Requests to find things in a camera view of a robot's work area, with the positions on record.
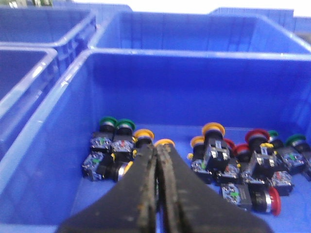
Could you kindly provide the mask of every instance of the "white background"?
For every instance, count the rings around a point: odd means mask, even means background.
[[[309,0],[75,0],[129,5],[133,11],[206,14],[218,7],[294,9],[295,16],[311,17]]]

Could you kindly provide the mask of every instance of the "blue storage crate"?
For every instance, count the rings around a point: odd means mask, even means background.
[[[54,48],[60,73],[86,48],[95,32],[90,11],[52,8],[0,8],[0,46]]]
[[[230,8],[220,7],[211,12],[212,14],[258,14],[268,17],[275,23],[284,26],[287,19],[294,17],[294,10],[285,9],[260,9],[260,8]]]
[[[100,4],[100,3],[78,3],[73,1],[53,1],[53,7],[74,8],[81,10],[92,10],[96,14],[96,22],[109,20],[113,15],[120,11],[132,11],[128,5],[122,4]]]
[[[90,48],[310,53],[310,46],[261,16],[124,12],[101,28]]]
[[[0,160],[59,78],[53,49],[0,47]]]
[[[0,161],[0,231],[53,232],[113,186],[81,173],[103,116],[173,139],[186,160],[191,138],[211,121],[235,143],[253,127],[282,139],[304,133],[310,143],[310,91],[311,55],[86,50]],[[300,174],[294,183],[280,216],[256,214],[277,233],[310,230],[311,185]]]

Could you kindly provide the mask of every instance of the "pile of switches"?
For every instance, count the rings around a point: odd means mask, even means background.
[[[202,128],[202,136],[191,140],[191,169],[207,184],[215,182],[225,200],[245,210],[280,214],[279,196],[293,189],[292,175],[303,173],[311,180],[311,148],[303,135],[285,143],[276,131],[254,129],[245,144],[224,138],[224,127],[216,122]]]
[[[99,132],[94,132],[90,140],[90,153],[82,164],[83,176],[91,181],[119,181],[133,164],[136,148],[155,137],[148,129],[134,130],[135,124],[129,119],[104,117]]]

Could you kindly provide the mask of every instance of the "bin floor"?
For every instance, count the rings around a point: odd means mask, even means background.
[[[176,143],[176,149],[185,162],[187,154],[192,152],[190,140],[197,135],[201,135],[201,126],[167,126],[167,125],[137,125],[138,129],[147,128],[155,133],[155,141],[161,138],[170,138]],[[244,143],[244,136],[249,129],[226,128],[225,138],[233,140],[236,144]],[[288,197],[281,197],[281,214],[277,217],[272,214],[254,213],[264,219],[275,232],[309,232],[311,229],[311,204],[310,193],[311,183],[302,175],[293,176],[295,187]],[[75,198],[71,214],[75,214],[98,200],[108,192],[114,185],[113,181],[91,182],[81,178],[80,186]],[[219,187],[209,185],[213,190],[219,192]]]

